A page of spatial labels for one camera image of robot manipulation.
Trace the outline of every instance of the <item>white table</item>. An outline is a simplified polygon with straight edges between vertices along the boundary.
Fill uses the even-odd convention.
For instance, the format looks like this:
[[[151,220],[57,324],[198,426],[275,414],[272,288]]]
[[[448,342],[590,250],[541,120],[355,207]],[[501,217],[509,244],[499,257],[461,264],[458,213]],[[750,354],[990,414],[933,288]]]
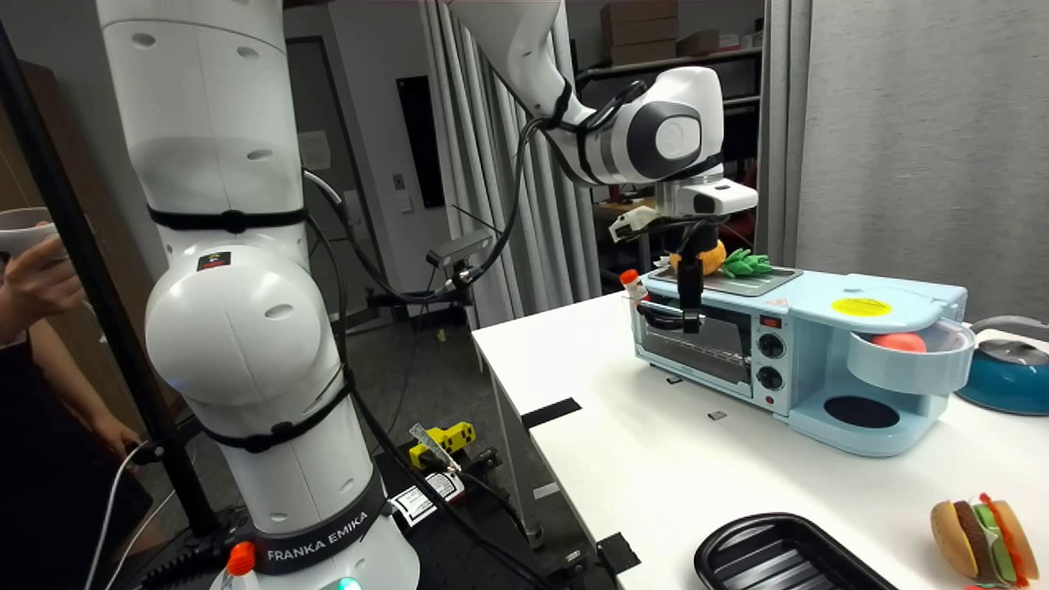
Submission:
[[[901,590],[957,590],[928,511],[982,492],[1014,505],[1049,570],[1049,419],[951,401],[907,456],[843,456],[634,359],[626,294],[483,328],[477,342],[517,417],[563,397],[580,405],[531,440],[590,533],[621,530],[640,553],[622,586],[697,590],[691,558],[716,529],[797,511]]]

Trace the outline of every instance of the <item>metal rod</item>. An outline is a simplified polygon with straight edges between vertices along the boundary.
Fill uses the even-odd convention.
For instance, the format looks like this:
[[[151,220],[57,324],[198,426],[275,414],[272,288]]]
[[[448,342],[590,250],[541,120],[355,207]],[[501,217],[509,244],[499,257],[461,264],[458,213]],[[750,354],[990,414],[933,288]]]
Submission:
[[[163,469],[172,480],[172,490],[176,492],[188,520],[195,533],[214,533],[219,530],[217,515],[207,505],[207,496],[199,490],[199,480],[188,459],[185,440],[176,436],[174,419],[161,408],[161,381],[151,372],[151,360],[128,320],[128,311],[113,284],[110,265],[91,238],[91,229],[87,223],[87,213],[80,211],[76,190],[67,176],[67,169],[58,162],[58,151],[43,126],[43,115],[37,111],[37,101],[30,94],[24,67],[6,41],[6,30],[0,23],[0,101],[6,107],[10,127],[17,130],[24,143],[24,159],[30,164],[30,173],[37,182],[37,190],[53,213],[53,223],[67,244],[67,254],[89,292],[89,301],[94,307],[94,317],[106,330],[110,352],[114,354],[123,376],[135,397],[135,408],[148,426],[148,436],[163,447]]]

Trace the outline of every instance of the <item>white wall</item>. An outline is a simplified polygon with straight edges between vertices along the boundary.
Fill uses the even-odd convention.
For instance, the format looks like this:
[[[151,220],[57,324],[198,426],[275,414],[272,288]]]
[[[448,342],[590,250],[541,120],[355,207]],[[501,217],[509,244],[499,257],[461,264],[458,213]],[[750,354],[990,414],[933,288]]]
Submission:
[[[327,5],[359,130],[360,184],[395,288],[422,288],[428,250],[448,238],[447,211],[422,211],[396,79],[428,76],[428,44],[415,0]]]
[[[0,0],[0,19],[19,60],[57,72],[58,89],[143,254],[161,275],[163,254],[123,142],[106,47],[91,0]]]
[[[577,44],[577,67],[590,69],[606,60],[599,10],[610,0],[568,0],[568,28]],[[763,0],[678,0],[678,41],[695,30],[750,30]]]

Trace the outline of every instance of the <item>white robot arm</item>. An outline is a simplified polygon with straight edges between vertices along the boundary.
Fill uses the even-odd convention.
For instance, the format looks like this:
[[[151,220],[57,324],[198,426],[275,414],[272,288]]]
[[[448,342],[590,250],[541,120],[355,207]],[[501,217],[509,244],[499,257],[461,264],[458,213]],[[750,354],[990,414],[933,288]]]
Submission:
[[[719,169],[716,72],[666,72],[595,111],[549,57],[560,0],[453,10],[577,182],[666,184],[652,217],[673,220],[754,207]],[[420,558],[388,511],[308,275],[282,0],[98,0],[98,19],[166,254],[148,354],[219,442],[248,508],[259,568],[237,585],[415,586]]]

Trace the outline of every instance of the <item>black tray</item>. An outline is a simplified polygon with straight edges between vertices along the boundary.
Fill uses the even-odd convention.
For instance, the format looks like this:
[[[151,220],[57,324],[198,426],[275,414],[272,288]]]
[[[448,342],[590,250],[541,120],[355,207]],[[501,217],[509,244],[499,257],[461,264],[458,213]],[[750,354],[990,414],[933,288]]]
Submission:
[[[719,529],[697,545],[695,573],[716,590],[894,590],[823,529],[787,511]]]

